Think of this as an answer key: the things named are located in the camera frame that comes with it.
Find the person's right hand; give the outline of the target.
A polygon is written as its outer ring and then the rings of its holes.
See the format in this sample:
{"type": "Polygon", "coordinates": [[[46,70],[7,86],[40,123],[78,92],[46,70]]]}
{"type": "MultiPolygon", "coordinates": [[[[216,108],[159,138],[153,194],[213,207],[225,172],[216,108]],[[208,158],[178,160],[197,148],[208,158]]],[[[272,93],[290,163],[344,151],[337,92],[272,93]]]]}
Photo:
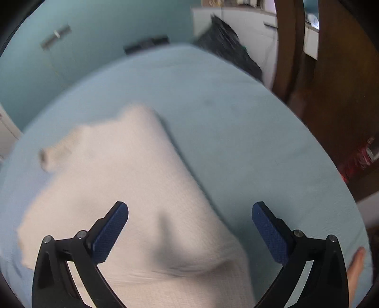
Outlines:
{"type": "Polygon", "coordinates": [[[360,247],[354,254],[353,260],[347,269],[347,281],[349,291],[349,307],[352,306],[356,289],[358,286],[359,277],[364,269],[366,250],[364,247],[360,247]]]}

